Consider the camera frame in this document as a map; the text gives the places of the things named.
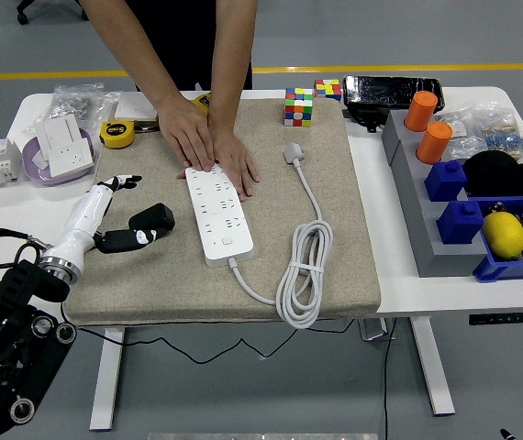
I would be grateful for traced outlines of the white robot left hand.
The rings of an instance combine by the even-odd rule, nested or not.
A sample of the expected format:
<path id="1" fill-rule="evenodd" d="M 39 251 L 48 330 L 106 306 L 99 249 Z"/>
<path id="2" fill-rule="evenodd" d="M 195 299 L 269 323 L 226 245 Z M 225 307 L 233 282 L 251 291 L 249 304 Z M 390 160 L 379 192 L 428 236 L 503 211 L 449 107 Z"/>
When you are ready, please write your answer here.
<path id="1" fill-rule="evenodd" d="M 139 175 L 117 175 L 96 183 L 74 206 L 56 242 L 42 254 L 41 260 L 53 264 L 65 261 L 67 267 L 83 271 L 83 257 L 94 246 L 94 236 L 106 214 L 113 194 L 133 189 L 141 181 Z"/>

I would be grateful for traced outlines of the person's left hand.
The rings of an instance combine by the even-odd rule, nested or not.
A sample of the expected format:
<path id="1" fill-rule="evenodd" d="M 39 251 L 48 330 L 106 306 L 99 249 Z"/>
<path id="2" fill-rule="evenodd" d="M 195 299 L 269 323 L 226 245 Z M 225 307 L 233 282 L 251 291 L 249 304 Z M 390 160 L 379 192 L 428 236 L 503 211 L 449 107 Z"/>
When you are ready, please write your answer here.
<path id="1" fill-rule="evenodd" d="M 261 180 L 252 156 L 232 128 L 210 124 L 208 131 L 212 142 L 208 157 L 221 165 L 244 202 L 252 197 L 254 183 Z"/>

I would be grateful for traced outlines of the person's right hand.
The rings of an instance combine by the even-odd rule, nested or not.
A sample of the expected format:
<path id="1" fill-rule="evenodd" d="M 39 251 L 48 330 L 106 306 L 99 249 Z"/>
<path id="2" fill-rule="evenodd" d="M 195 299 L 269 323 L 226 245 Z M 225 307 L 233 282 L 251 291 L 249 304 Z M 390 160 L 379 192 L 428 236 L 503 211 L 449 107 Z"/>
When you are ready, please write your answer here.
<path id="1" fill-rule="evenodd" d="M 163 94 L 154 107 L 165 142 L 180 164 L 184 168 L 211 171 L 215 156 L 203 111 L 178 92 Z"/>

